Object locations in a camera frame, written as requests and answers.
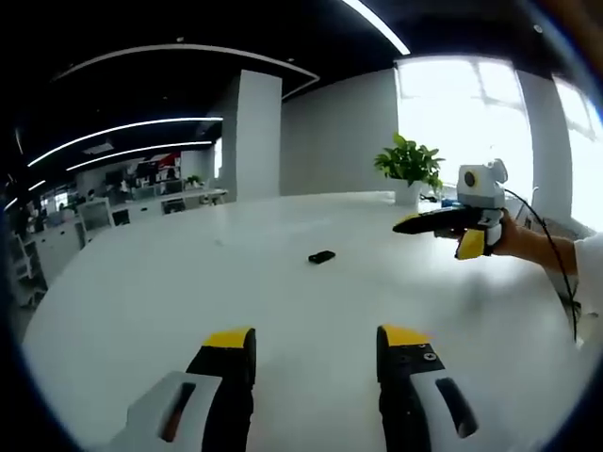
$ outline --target white table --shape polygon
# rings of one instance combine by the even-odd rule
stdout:
[[[518,442],[550,434],[590,367],[545,272],[511,257],[458,262],[454,241],[393,234],[405,213],[387,193],[316,195],[114,228],[51,287],[26,358],[87,446],[120,430],[128,405],[184,370],[208,334],[251,325],[248,450],[384,451],[375,336],[393,323],[428,331]],[[327,249],[332,261],[307,263]]]

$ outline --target white flower pot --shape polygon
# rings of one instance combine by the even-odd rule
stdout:
[[[414,181],[408,186],[408,181],[396,180],[396,205],[417,208],[421,187],[423,187],[423,184],[418,181]]]

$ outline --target ceiling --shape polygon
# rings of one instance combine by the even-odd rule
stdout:
[[[478,53],[511,58],[533,72],[562,67],[531,21],[507,0],[364,3],[412,56]],[[49,181],[46,187],[68,180],[73,175],[66,168],[90,159],[82,151],[106,141],[112,153],[214,141],[221,133],[219,123],[147,125],[87,139],[27,166],[57,146],[107,128],[219,116],[216,104],[241,69],[282,77],[288,100],[392,67],[400,58],[388,40],[341,0],[227,0],[131,11],[55,4],[36,9],[43,20],[24,25],[8,51],[5,108],[10,121],[2,130],[1,149],[3,168],[16,180],[8,187],[10,197],[26,194],[41,179]]]

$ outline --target black cable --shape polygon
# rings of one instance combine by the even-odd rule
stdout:
[[[550,234],[548,233],[548,228],[546,227],[545,222],[543,221],[542,218],[540,218],[538,216],[536,211],[534,209],[532,209],[531,205],[529,205],[528,202],[526,200],[524,200],[522,197],[520,197],[517,193],[514,193],[507,188],[505,188],[505,191],[508,193],[511,193],[518,200],[520,200],[522,203],[524,203],[524,205],[529,208],[530,212],[534,215],[534,217],[536,218],[538,223],[540,223],[543,230],[545,231],[546,238],[548,238],[548,243],[550,243],[550,247],[553,249],[553,252],[555,253],[555,257],[557,257],[557,262],[559,263],[559,268],[562,271],[563,280],[565,281],[565,287],[567,288],[567,296],[569,297],[569,305],[572,310],[572,322],[574,324],[574,342],[576,342],[578,339],[578,321],[576,320],[576,311],[575,311],[575,306],[574,306],[574,292],[572,291],[570,284],[569,284],[569,280],[567,279],[567,272],[565,271],[565,266],[563,265],[562,256],[559,253],[559,250],[557,249],[557,245],[555,245],[555,242],[553,241],[553,237],[551,237]]]

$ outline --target green plant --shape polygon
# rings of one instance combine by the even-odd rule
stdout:
[[[201,183],[201,177],[199,177],[199,176],[197,176],[197,175],[193,174],[192,176],[188,176],[188,177],[187,177],[187,182],[188,182],[189,184],[191,184],[191,185],[193,185],[193,183],[195,183],[195,182],[196,182],[197,184],[200,184],[200,183]]]
[[[385,177],[403,179],[408,186],[413,182],[424,182],[437,192],[442,188],[440,164],[444,158],[434,158],[438,149],[429,150],[424,145],[417,146],[400,134],[394,134],[395,148],[383,148],[384,153],[375,157],[375,168],[383,171]]]

